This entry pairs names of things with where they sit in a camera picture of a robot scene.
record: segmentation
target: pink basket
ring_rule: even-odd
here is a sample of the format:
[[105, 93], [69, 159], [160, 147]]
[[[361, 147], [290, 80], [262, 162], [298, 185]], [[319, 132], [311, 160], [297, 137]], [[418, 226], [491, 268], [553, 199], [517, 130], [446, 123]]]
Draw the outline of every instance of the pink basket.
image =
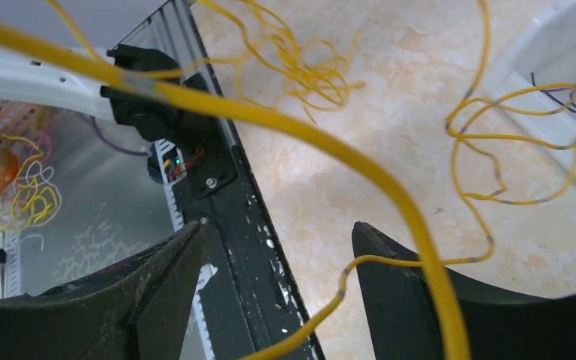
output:
[[0, 145], [9, 147], [14, 143], [2, 137], [3, 134], [24, 137], [43, 130], [47, 113], [46, 106], [0, 100]]

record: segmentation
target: screw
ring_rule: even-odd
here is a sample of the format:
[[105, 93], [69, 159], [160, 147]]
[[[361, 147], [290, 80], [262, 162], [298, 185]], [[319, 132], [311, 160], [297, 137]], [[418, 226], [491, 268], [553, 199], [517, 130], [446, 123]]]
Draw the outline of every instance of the screw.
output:
[[206, 179], [206, 186], [208, 186], [208, 188], [215, 188], [216, 186], [218, 186], [218, 180], [216, 178], [207, 178]]

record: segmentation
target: white container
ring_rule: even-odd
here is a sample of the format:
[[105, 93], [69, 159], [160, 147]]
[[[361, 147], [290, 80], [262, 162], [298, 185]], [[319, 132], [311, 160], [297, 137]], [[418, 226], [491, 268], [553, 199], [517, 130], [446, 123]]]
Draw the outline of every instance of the white container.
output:
[[[489, 98], [500, 98], [517, 90], [548, 83], [576, 84], [576, 1], [559, 1], [532, 19], [523, 33], [485, 74], [481, 87]], [[563, 103], [570, 91], [551, 93]], [[560, 107], [540, 91], [504, 102], [524, 110], [548, 111]], [[576, 113], [565, 111], [549, 116], [508, 114], [532, 137], [568, 145], [576, 137]], [[548, 150], [567, 170], [573, 151]]]

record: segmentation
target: beige table surface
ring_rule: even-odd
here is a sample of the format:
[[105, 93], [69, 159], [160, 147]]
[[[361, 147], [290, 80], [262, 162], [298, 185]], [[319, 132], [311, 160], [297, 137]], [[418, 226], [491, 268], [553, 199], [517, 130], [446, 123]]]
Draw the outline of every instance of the beige table surface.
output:
[[[244, 23], [254, 24], [241, 2], [219, 3]], [[352, 93], [341, 112], [315, 112], [319, 126], [369, 154], [402, 181], [424, 213], [442, 257], [471, 257], [484, 251], [483, 233], [452, 186], [453, 140], [443, 128], [443, 118], [467, 89], [478, 61], [482, 30], [476, 2], [260, 3], [283, 17], [300, 41], [325, 38], [344, 50], [353, 32], [361, 30], [358, 54], [346, 78], [364, 80], [367, 87]], [[551, 3], [491, 1], [492, 59]], [[210, 56], [233, 56], [242, 48], [232, 23], [201, 4], [192, 8]], [[235, 97], [232, 70], [217, 67], [217, 74], [226, 96]], [[280, 80], [278, 74], [250, 61], [244, 90], [257, 101], [269, 102], [278, 93]], [[280, 109], [305, 119], [295, 101], [283, 102]], [[481, 123], [474, 131], [521, 132], [500, 112]], [[237, 128], [310, 314], [335, 294], [340, 271], [353, 258], [350, 232], [356, 221], [367, 221], [415, 248], [395, 207], [362, 177], [294, 139], [246, 124]], [[502, 152], [503, 175], [513, 189], [507, 197], [543, 197], [563, 179], [564, 172], [540, 148], [495, 140], [479, 144]], [[459, 169], [465, 188], [494, 190], [489, 162], [462, 153]], [[487, 262], [455, 270], [537, 296], [576, 293], [576, 186], [542, 205], [481, 202], [479, 208], [495, 232], [497, 252]], [[374, 357], [355, 274], [345, 302], [317, 335], [328, 359]]]

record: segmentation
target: table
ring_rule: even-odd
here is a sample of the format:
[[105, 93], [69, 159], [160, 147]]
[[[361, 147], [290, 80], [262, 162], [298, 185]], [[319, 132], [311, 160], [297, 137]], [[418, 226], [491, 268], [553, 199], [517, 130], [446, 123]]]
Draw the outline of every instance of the table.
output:
[[[219, 3], [252, 26], [243, 4]], [[318, 126], [369, 154], [400, 179], [423, 212], [441, 257], [481, 254], [483, 232], [451, 184], [453, 140], [445, 135], [442, 123], [469, 86], [477, 65], [482, 28], [476, 3], [459, 1], [457, 7], [453, 1], [428, 0], [260, 3], [286, 20], [300, 41], [325, 38], [344, 49], [353, 32], [361, 30], [358, 54], [346, 78], [364, 80], [367, 87], [353, 92], [341, 112], [315, 112]], [[490, 1], [491, 58], [552, 3]], [[242, 48], [239, 30], [227, 19], [201, 4], [192, 10], [210, 56], [233, 56]], [[215, 69], [225, 95], [234, 98], [232, 70], [217, 65]], [[256, 101], [269, 104], [280, 81], [278, 74], [259, 63], [249, 61], [244, 69], [244, 90]], [[281, 103], [280, 110], [305, 119], [295, 101]], [[501, 112], [490, 113], [481, 123], [475, 131], [521, 132]], [[354, 222], [367, 221], [415, 249], [395, 207], [359, 175], [294, 139], [241, 123], [237, 128], [310, 314], [332, 298], [341, 269], [353, 258]], [[495, 140], [482, 145], [499, 155], [503, 176], [512, 188], [508, 197], [544, 196], [563, 179], [561, 168], [539, 148]], [[492, 190], [493, 171], [485, 159], [463, 151], [459, 170], [466, 189]], [[483, 202], [479, 208], [494, 231], [496, 253], [487, 262], [455, 270], [537, 296], [576, 293], [576, 186], [537, 206]], [[317, 334], [328, 359], [374, 357], [355, 275], [345, 302]]]

